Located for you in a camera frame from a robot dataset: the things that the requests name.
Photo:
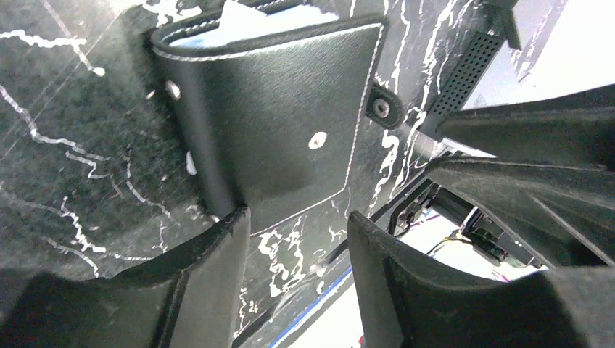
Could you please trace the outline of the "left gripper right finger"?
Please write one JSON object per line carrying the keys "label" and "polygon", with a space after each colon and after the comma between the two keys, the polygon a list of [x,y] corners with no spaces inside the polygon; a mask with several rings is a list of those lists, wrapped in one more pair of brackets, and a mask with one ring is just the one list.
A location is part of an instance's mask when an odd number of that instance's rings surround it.
{"label": "left gripper right finger", "polygon": [[613,268],[556,268],[503,283],[441,263],[359,212],[347,236],[367,347],[614,345]]}

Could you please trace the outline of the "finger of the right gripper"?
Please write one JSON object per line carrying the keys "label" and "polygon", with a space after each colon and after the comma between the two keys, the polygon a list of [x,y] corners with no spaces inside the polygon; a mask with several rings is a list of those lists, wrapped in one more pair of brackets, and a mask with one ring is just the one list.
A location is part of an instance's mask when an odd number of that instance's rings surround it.
{"label": "finger of the right gripper", "polygon": [[425,173],[549,268],[614,266],[614,172],[604,167],[448,157]]}
{"label": "finger of the right gripper", "polygon": [[435,132],[503,160],[614,167],[614,86],[444,116]]}

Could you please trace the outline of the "black plastic tray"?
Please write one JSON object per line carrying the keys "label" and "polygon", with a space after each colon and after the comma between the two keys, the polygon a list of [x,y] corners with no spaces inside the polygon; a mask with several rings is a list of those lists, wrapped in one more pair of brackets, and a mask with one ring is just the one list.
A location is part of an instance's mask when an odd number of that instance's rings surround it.
{"label": "black plastic tray", "polygon": [[492,29],[495,32],[477,31],[473,34],[460,60],[419,127],[421,133],[441,141],[443,136],[436,131],[438,124],[446,116],[461,110],[502,45],[507,42],[512,49],[521,48],[513,14],[515,5],[515,1],[484,2],[487,13],[491,15]]}

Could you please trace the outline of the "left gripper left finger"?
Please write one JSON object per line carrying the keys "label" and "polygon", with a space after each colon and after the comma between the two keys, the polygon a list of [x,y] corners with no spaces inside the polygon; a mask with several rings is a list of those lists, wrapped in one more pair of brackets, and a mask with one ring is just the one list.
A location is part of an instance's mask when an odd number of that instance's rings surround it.
{"label": "left gripper left finger", "polygon": [[1,271],[3,347],[230,347],[250,236],[240,207],[115,277]]}

